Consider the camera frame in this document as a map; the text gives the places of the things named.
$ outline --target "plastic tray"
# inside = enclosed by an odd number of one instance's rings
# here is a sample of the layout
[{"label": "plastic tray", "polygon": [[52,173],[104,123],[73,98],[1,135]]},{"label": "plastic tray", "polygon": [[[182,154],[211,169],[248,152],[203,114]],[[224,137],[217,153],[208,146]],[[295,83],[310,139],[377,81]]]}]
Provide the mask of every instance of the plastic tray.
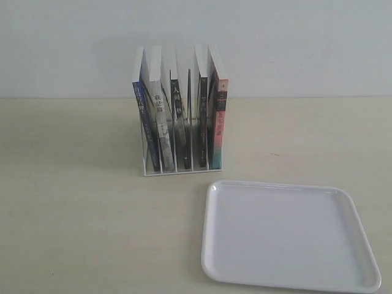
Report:
[{"label": "plastic tray", "polygon": [[202,266],[220,282],[372,293],[380,271],[350,196],[333,187],[218,181]]}]

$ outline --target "wall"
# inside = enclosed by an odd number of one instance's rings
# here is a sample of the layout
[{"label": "wall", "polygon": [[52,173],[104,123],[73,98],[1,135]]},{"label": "wall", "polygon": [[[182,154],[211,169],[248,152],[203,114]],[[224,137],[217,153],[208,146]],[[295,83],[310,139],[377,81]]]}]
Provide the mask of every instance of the wall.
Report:
[{"label": "wall", "polygon": [[193,41],[218,45],[232,97],[390,95],[391,11],[389,0],[2,0],[0,97],[133,96],[138,45],[177,45],[184,72]]}]

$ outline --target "book cover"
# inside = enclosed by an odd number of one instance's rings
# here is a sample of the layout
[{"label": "book cover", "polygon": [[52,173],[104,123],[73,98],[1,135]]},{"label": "book cover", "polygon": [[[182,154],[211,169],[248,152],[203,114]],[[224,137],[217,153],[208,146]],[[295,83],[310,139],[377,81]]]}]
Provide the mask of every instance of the book cover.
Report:
[{"label": "book cover", "polygon": [[172,120],[172,113],[167,97],[168,92],[161,46],[153,46],[149,82],[151,85],[153,102],[156,109],[156,124],[160,149],[162,151],[162,163],[166,170],[173,170],[173,151],[167,124],[168,120]]},{"label": "book cover", "polygon": [[146,53],[143,47],[137,48],[135,56],[134,74],[132,85],[134,87],[135,97],[139,108],[140,120],[145,131],[148,151],[151,156],[151,162],[155,172],[160,170],[159,155],[156,142],[156,136],[153,130],[151,113],[151,96],[148,90],[149,73],[146,62]]},{"label": "book cover", "polygon": [[195,44],[195,95],[197,98],[197,118],[199,121],[200,140],[200,166],[205,167],[207,158],[207,87],[208,76],[205,60],[203,58],[203,48],[200,44]]},{"label": "book cover", "polygon": [[212,142],[211,156],[212,169],[222,168],[222,142],[225,124],[227,102],[228,76],[224,69],[221,56],[216,46],[208,47],[208,70],[210,86],[208,103],[211,117],[210,138]]},{"label": "book cover", "polygon": [[174,48],[171,51],[170,92],[171,92],[171,99],[173,101],[173,117],[174,117],[176,142],[177,142],[176,146],[177,149],[179,150],[178,154],[181,154],[183,157],[184,167],[186,169],[189,169],[191,168],[190,152],[189,152],[190,148],[188,148],[187,145],[189,145],[190,142],[188,141],[186,135],[184,105],[183,105],[183,98],[181,96],[181,90],[179,87],[177,57]]}]

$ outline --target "table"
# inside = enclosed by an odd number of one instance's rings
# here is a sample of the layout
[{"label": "table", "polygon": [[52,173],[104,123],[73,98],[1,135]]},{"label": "table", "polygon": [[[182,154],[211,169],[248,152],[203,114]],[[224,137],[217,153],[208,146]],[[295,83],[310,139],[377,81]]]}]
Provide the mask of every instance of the table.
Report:
[{"label": "table", "polygon": [[299,293],[200,266],[218,179],[336,186],[392,291],[392,100],[230,99],[224,171],[141,176],[133,99],[0,100],[0,292]]}]

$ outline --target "book spine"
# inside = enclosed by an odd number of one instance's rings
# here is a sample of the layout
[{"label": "book spine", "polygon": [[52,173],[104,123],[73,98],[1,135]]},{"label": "book spine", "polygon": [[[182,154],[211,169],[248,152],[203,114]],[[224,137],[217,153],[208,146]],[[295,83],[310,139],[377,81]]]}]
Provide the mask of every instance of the book spine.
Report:
[{"label": "book spine", "polygon": [[190,156],[187,152],[187,136],[185,131],[184,121],[184,105],[179,91],[178,80],[170,80],[170,92],[172,99],[174,100],[174,116],[175,116],[175,128],[178,136],[179,145],[184,154],[184,166],[190,168]]},{"label": "book spine", "polygon": [[200,79],[200,166],[205,167],[207,163],[207,78]]},{"label": "book spine", "polygon": [[160,81],[151,82],[153,86],[153,100],[156,109],[156,121],[160,148],[162,150],[162,162],[167,170],[174,169],[172,144],[166,121],[165,98]]},{"label": "book spine", "polygon": [[222,142],[225,125],[228,80],[219,80],[214,101],[213,169],[222,168]]},{"label": "book spine", "polygon": [[145,130],[147,146],[151,156],[151,162],[153,163],[154,171],[158,172],[160,170],[159,157],[157,153],[157,147],[155,144],[153,127],[151,125],[151,121],[149,119],[149,114],[147,111],[147,104],[143,92],[143,87],[140,82],[135,82],[132,84],[134,86],[134,92],[135,92],[137,105],[139,108],[141,123],[143,124],[143,129]]}]

